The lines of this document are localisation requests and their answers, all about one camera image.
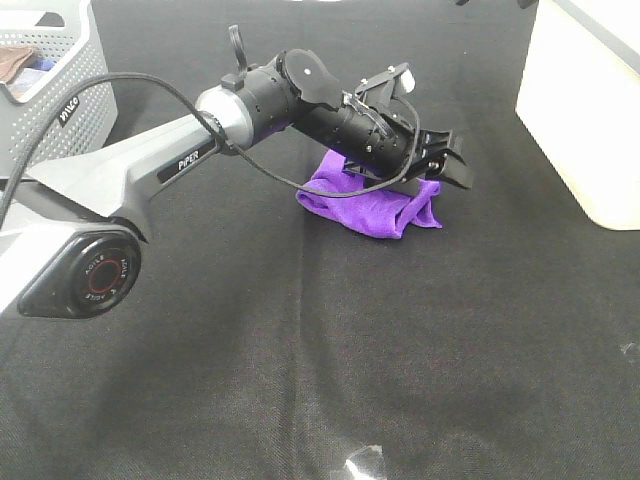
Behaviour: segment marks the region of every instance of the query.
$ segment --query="black carpet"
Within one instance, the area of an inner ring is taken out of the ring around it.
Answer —
[[[0,325],[0,478],[328,479],[369,444],[393,480],[640,478],[640,370],[620,349],[640,339],[640,233],[591,223],[514,113],[535,8],[94,11],[112,71],[192,99],[235,68],[233,23],[251,62],[313,49],[347,89],[408,61],[423,125],[464,136],[476,185],[444,187],[443,230],[380,241],[237,158],[209,160],[153,204],[121,306]],[[154,87],[115,90],[111,141],[183,114]],[[324,154],[293,131],[252,151],[297,180]]]

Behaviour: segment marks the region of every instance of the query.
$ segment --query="white plastic container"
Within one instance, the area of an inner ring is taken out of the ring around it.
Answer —
[[[587,215],[640,229],[640,1],[540,0],[516,112]]]
[[[59,15],[64,26],[34,25],[44,12]],[[31,24],[21,23],[25,19]],[[9,175],[27,139],[69,88],[107,72],[90,0],[0,0],[0,46],[15,45],[32,45],[56,63],[19,98],[0,83],[0,178]],[[68,121],[54,122],[32,164],[103,146],[118,114],[111,86],[93,87],[72,103]]]

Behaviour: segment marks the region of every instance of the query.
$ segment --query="brown cloth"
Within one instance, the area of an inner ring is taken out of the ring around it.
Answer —
[[[10,82],[35,54],[33,47],[0,47],[0,82]]]

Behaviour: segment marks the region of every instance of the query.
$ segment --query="gray plastic basket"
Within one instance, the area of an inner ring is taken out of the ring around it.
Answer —
[[[56,62],[19,99],[0,83],[0,178],[9,175],[27,139],[42,128],[43,117],[70,87],[107,72],[91,0],[0,0],[0,15],[8,10],[53,12],[62,17],[64,26],[0,29],[0,46],[32,45],[42,57]],[[118,115],[111,86],[93,87],[78,100],[66,123],[53,123],[32,164],[103,146]]]

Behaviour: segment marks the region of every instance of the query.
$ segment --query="black cable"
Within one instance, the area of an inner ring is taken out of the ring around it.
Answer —
[[[409,168],[411,168],[411,164],[413,163],[413,157],[415,155],[416,149],[418,148],[418,140],[420,138],[420,116],[418,115],[418,112],[416,111],[416,109],[413,108],[413,105],[407,102],[404,98],[398,97],[398,98],[395,98],[395,100],[398,100],[400,103],[402,103],[413,114],[413,117],[415,119],[415,131],[413,134],[413,144],[411,145],[411,150],[409,151],[409,155],[407,156],[407,159],[402,164],[402,170],[400,170],[400,172],[393,178],[390,178],[389,180],[385,180],[382,183],[374,185],[373,187],[363,188],[362,190],[354,190],[353,192],[344,192],[344,193],[333,193],[333,192],[323,192],[321,190],[314,190],[312,188],[305,187],[304,185],[300,185],[298,183],[292,182],[287,178],[281,177],[277,173],[273,173],[267,170],[262,165],[257,163],[253,158],[251,158],[249,154],[247,154],[247,152],[245,152],[242,148],[238,147],[237,145],[227,141],[227,146],[235,150],[252,167],[256,168],[257,170],[260,170],[262,173],[264,173],[268,177],[271,177],[274,180],[278,180],[279,182],[289,185],[290,187],[293,187],[297,190],[311,193],[313,195],[318,195],[319,197],[328,197],[328,198],[357,197],[360,195],[364,195],[366,193],[375,192],[376,190],[381,190],[383,188],[388,187],[389,185],[392,185],[396,182],[403,180],[404,176],[409,171]]]
[[[146,73],[135,73],[135,72],[123,72],[123,73],[105,73],[103,75],[96,75],[95,77],[88,78],[83,80],[79,84],[75,85],[67,95],[61,98],[58,103],[52,108],[51,113],[48,117],[45,118],[44,124],[40,132],[36,136],[34,136],[31,141],[27,142],[26,145],[26,153],[20,158],[13,167],[11,171],[11,175],[9,176],[9,180],[7,181],[6,188],[2,193],[2,198],[0,198],[0,228],[2,228],[2,224],[7,216],[7,210],[9,210],[9,206],[11,205],[11,200],[15,196],[16,190],[18,189],[18,185],[20,184],[20,180],[22,180],[22,176],[24,175],[27,166],[29,165],[29,161],[31,157],[35,153],[36,149],[42,139],[46,135],[49,130],[49,126],[55,121],[58,117],[58,113],[69,103],[69,100],[73,97],[81,94],[85,90],[91,87],[95,87],[96,85],[100,85],[102,83],[113,82],[115,80],[144,80],[147,82],[154,83],[156,85],[161,86],[170,94],[172,94],[175,98],[177,98],[180,103],[182,103],[189,112],[196,118],[196,120],[207,130],[211,136],[216,139],[216,149],[221,148],[219,139],[220,134],[214,130],[214,128],[209,125],[204,116],[196,109],[196,107],[189,101],[187,97],[185,97],[182,93],[180,93],[173,85],[165,82],[161,78],[155,77],[153,75],[148,75]]]
[[[38,145],[40,144],[40,142],[42,142],[42,140],[44,139],[47,131],[49,130],[49,126],[57,118],[58,112],[62,110],[69,103],[69,100],[71,98],[79,95],[80,93],[84,92],[88,88],[95,87],[102,83],[113,82],[115,80],[144,80],[144,81],[156,84],[164,88],[170,94],[172,94],[176,99],[180,101],[180,103],[182,103],[189,110],[191,115],[193,115],[195,119],[204,127],[204,129],[207,130],[211,134],[211,136],[215,139],[216,149],[214,152],[211,152],[211,154],[220,151],[220,149],[222,148],[222,142],[224,141],[227,147],[236,151],[251,166],[259,170],[260,172],[264,173],[268,177],[271,177],[274,180],[277,180],[279,182],[284,183],[285,185],[293,187],[296,190],[301,190],[303,192],[311,193],[313,195],[318,195],[322,197],[328,197],[328,198],[355,197],[359,195],[364,195],[366,193],[375,192],[376,190],[381,190],[383,188],[388,187],[389,185],[392,185],[393,183],[401,181],[406,175],[406,173],[409,171],[409,168],[411,167],[411,163],[413,161],[413,157],[416,152],[416,148],[418,147],[418,140],[420,136],[420,117],[418,115],[418,112],[404,98],[396,98],[396,100],[398,100],[405,107],[407,107],[407,109],[409,109],[409,111],[413,114],[415,119],[415,131],[413,135],[413,144],[411,146],[411,150],[409,151],[409,155],[407,156],[407,159],[402,165],[402,169],[400,170],[400,172],[389,180],[385,180],[377,185],[374,185],[373,187],[364,188],[362,190],[355,190],[353,192],[343,192],[343,193],[323,192],[321,190],[315,190],[312,188],[305,187],[304,185],[295,183],[287,178],[284,178],[276,173],[271,172],[270,170],[266,169],[265,167],[257,163],[242,148],[228,141],[228,139],[225,139],[224,130],[220,128],[220,131],[216,131],[206,120],[205,116],[196,109],[193,103],[189,101],[189,99],[187,99],[182,93],[180,93],[180,91],[178,91],[173,85],[171,85],[168,82],[165,82],[161,78],[158,78],[146,73],[136,73],[136,72],[105,73],[103,75],[97,75],[95,77],[91,77],[86,80],[83,80],[79,84],[75,85],[69,92],[67,92],[67,95],[58,101],[58,103],[52,108],[49,116],[45,118],[43,127],[40,130],[40,132],[38,132],[38,134],[34,136],[31,139],[31,141],[27,142],[26,149],[25,149],[26,153],[22,158],[20,158],[16,162],[13,170],[11,171],[11,175],[9,176],[9,180],[7,181],[6,188],[4,189],[2,197],[0,198],[0,228],[2,228],[4,220],[7,216],[7,211],[9,210],[9,206],[11,205],[11,200],[15,196],[16,190],[18,189],[18,185],[20,184],[20,180],[22,179],[24,172],[27,169],[27,166],[29,165],[29,161],[31,160],[31,157],[33,156],[36,149],[38,148]]]

